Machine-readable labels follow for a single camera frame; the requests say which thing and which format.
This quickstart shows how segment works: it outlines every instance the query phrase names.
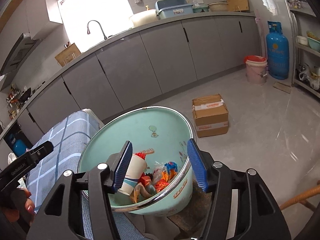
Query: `bright window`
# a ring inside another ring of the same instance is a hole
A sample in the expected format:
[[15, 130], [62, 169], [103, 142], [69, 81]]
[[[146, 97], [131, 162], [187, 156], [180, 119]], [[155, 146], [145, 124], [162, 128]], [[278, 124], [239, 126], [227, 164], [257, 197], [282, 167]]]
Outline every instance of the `bright window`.
[[81, 52], [104, 40], [97, 22], [89, 23], [91, 34], [87, 34], [90, 20], [100, 22], [108, 37], [129, 29], [129, 17], [133, 15], [128, 0], [63, 0], [60, 13], [70, 42]]

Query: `brown cardboard box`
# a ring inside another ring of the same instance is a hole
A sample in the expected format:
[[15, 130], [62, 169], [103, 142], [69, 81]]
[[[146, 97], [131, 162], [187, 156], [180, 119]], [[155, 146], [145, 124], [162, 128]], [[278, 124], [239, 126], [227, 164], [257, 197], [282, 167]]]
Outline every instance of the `brown cardboard box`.
[[193, 99], [192, 114], [198, 137], [228, 132], [228, 109], [221, 95]]

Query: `blue ridged pad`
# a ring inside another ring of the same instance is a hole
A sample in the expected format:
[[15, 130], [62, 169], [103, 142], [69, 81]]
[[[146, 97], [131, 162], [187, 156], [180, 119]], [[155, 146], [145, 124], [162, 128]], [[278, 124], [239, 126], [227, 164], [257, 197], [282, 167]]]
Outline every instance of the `blue ridged pad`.
[[121, 160], [119, 161], [118, 167], [115, 170], [114, 180], [112, 187], [116, 192], [118, 189], [122, 187], [125, 174], [127, 173], [127, 169], [129, 167], [129, 163], [132, 158], [132, 143], [129, 142], [127, 147], [124, 150]]
[[200, 157], [200, 150], [193, 139], [187, 143], [187, 152], [191, 162], [192, 170], [195, 173], [198, 186], [204, 191], [208, 190], [207, 171]]

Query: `bucket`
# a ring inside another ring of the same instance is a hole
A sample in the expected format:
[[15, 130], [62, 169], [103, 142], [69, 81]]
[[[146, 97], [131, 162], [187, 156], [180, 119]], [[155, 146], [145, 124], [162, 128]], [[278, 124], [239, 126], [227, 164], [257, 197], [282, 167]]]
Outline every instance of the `bucket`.
[[[78, 172], [89, 171], [105, 162], [129, 140], [133, 153], [147, 154], [145, 173], [154, 171], [155, 162], [164, 164], [173, 161], [178, 165], [178, 175], [158, 194], [137, 204], [132, 204], [129, 196], [120, 192], [109, 195], [112, 211], [173, 215], [185, 208], [192, 195], [192, 168], [187, 156], [187, 141], [194, 137], [192, 125], [176, 110], [162, 106], [136, 109], [117, 117], [98, 131], [82, 152]], [[87, 191], [83, 194], [86, 198], [90, 197]]]
[[244, 62], [247, 68], [248, 82], [255, 85], [263, 85], [268, 75], [267, 60], [260, 56], [247, 56]]

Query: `human hand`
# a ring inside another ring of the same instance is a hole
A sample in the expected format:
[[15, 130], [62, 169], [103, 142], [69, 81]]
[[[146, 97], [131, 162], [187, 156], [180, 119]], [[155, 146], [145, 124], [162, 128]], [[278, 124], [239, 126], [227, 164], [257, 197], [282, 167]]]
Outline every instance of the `human hand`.
[[[26, 203], [25, 203], [25, 208], [26, 210], [32, 215], [32, 219], [30, 221], [30, 226], [31, 226], [31, 223], [33, 222], [34, 220], [34, 217], [35, 217], [35, 204], [33, 203], [33, 201], [29, 198], [31, 196], [31, 192], [28, 191], [26, 188], [21, 188], [19, 190], [24, 190], [25, 194], [26, 194], [26, 197], [27, 197], [27, 200], [26, 200]], [[2, 213], [5, 215], [5, 217], [7, 218], [7, 220], [9, 220], [9, 222], [13, 223], [13, 222], [16, 222], [19, 217], [20, 217], [20, 214], [19, 214], [19, 211], [18, 210], [14, 210], [14, 209], [9, 209], [9, 208], [4, 208], [4, 207], [0, 207], [0, 210], [2, 211]]]

